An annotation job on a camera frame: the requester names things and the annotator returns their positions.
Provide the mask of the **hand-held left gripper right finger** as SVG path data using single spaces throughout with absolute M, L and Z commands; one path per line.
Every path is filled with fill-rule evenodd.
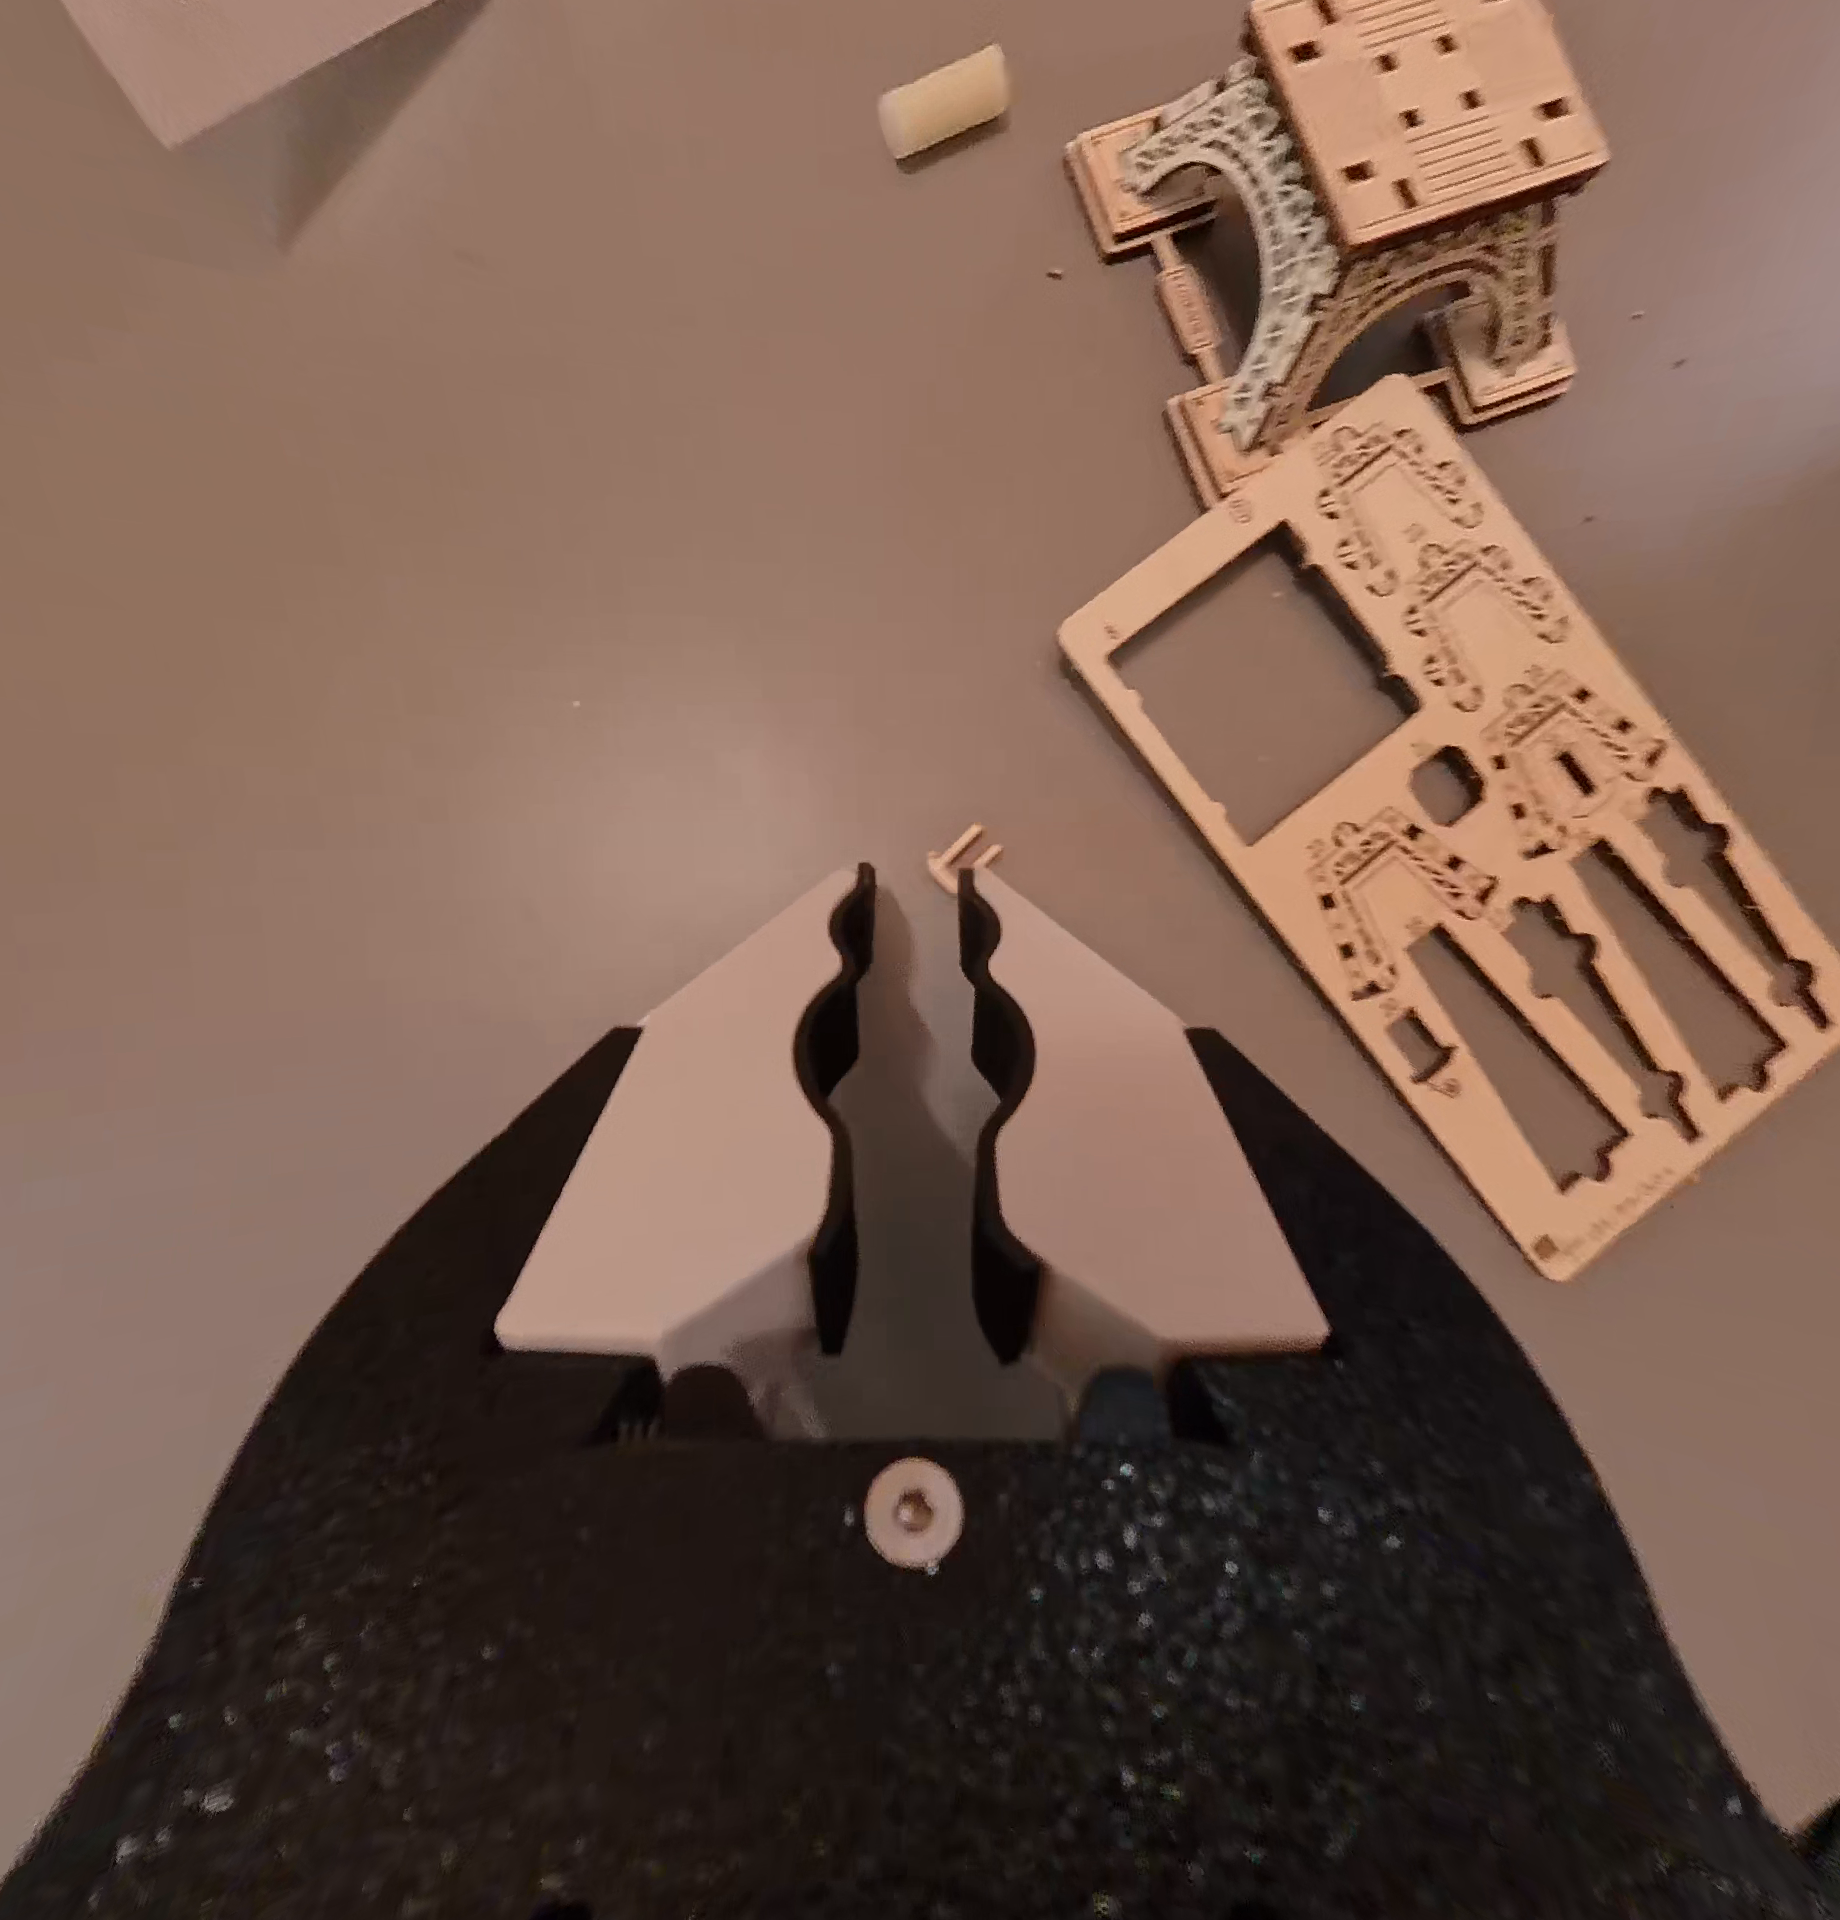
M 973 1063 L 973 1284 L 1066 1443 L 1196 1432 L 1196 1365 L 1323 1357 L 1313 1292 L 1189 1026 L 1006 882 L 956 878 Z

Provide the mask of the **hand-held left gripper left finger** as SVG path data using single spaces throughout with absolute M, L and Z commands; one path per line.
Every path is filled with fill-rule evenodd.
M 494 1319 L 506 1355 L 720 1370 L 767 1439 L 832 1437 L 811 1368 L 858 1284 L 853 1144 L 878 877 L 822 877 L 644 1021 Z

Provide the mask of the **wooden cut-out parts sheet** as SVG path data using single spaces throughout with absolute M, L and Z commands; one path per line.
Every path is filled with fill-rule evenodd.
M 1276 534 L 1411 711 L 1244 837 L 1116 659 Z M 1547 1279 L 1840 1051 L 1838 952 L 1411 379 L 1293 437 L 1055 638 Z M 1597 1173 L 1545 1171 L 1415 960 L 1435 937 L 1611 1125 Z

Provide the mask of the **grey desk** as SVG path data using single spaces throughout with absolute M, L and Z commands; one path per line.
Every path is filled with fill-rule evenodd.
M 373 135 L 179 150 L 0 4 L 0 1880 L 393 1233 L 871 861 L 847 1437 L 1039 1437 L 965 1297 L 1001 875 L 1214 1024 L 1528 1347 L 1741 1770 L 1840 1797 L 1840 1055 L 1538 1279 L 1063 674 L 1192 511 L 1063 171 L 1241 4 L 485 4 Z M 898 165 L 885 91 L 1001 43 Z

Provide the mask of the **wooden tower base model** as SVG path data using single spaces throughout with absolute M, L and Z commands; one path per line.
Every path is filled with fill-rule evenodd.
M 1604 126 L 1538 3 L 1259 3 L 1236 60 L 1065 152 L 1105 261 L 1146 254 L 1198 371 L 1167 427 L 1214 508 L 1326 417 L 1335 366 L 1417 300 L 1462 429 L 1566 395 L 1561 211 Z

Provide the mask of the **small white wax block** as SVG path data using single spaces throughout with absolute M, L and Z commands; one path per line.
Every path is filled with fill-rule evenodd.
M 981 45 L 913 81 L 882 92 L 875 119 L 887 155 L 905 165 L 1003 122 L 1010 109 L 1010 68 L 1001 43 Z

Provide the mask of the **paper instruction sheet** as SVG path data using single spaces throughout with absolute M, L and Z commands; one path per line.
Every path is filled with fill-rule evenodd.
M 268 103 L 331 138 L 383 128 L 481 3 L 67 3 L 68 22 L 165 149 Z

